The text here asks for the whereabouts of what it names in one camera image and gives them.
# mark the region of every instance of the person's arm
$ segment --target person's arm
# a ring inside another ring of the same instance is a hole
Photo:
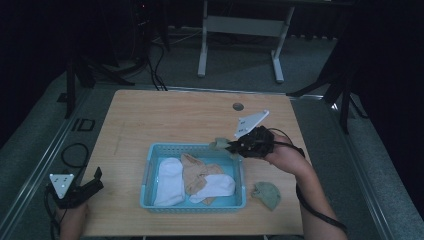
[[[290,143],[288,138],[279,135],[275,135],[275,141]],[[336,214],[325,197],[315,170],[298,151],[290,147],[275,145],[273,153],[268,154],[264,160],[285,172],[293,174],[309,206],[317,212],[337,220]],[[302,205],[300,210],[305,239],[347,239],[342,229],[312,215]]]
[[[76,208],[57,209],[56,212],[60,222],[60,240],[80,239],[88,214],[88,204],[84,202]]]

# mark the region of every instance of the table leg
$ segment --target table leg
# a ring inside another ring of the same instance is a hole
[[[272,64],[274,65],[274,73],[275,73],[275,81],[278,83],[284,82],[283,71],[281,70],[280,63],[280,54],[281,49],[284,45],[284,40],[286,39],[287,32],[289,30],[290,21],[293,16],[294,7],[290,7],[289,12],[287,13],[286,19],[284,20],[284,24],[281,28],[281,35],[279,37],[280,41],[278,42],[278,46],[275,50],[271,51]]]
[[[208,37],[208,1],[203,1],[203,27],[202,27],[202,49],[200,50],[199,68],[197,70],[198,77],[205,77],[206,59],[208,57],[208,45],[206,39]]]

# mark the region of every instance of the white metal stand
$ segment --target white metal stand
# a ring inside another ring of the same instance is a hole
[[[284,44],[284,40],[287,36],[287,31],[290,26],[290,21],[293,16],[293,12],[294,7],[290,7],[285,21],[208,16],[208,1],[204,0],[202,49],[200,50],[199,69],[197,71],[197,75],[199,77],[204,77],[206,73],[206,58],[208,55],[208,32],[248,34],[279,38],[277,48],[271,51],[271,59],[274,65],[275,80],[278,83],[282,83],[284,81],[284,77],[283,71],[281,70],[280,54],[281,48]]]

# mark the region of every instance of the gray cloth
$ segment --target gray cloth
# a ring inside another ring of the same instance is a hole
[[[260,199],[269,210],[273,211],[281,201],[280,190],[270,182],[255,183],[252,197]]]

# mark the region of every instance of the beige cloth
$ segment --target beige cloth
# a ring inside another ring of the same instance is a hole
[[[184,189],[189,195],[196,194],[206,185],[205,176],[211,174],[222,174],[221,167],[217,164],[205,164],[193,156],[181,154],[181,163],[183,164]],[[215,198],[206,198],[203,203],[210,205]]]

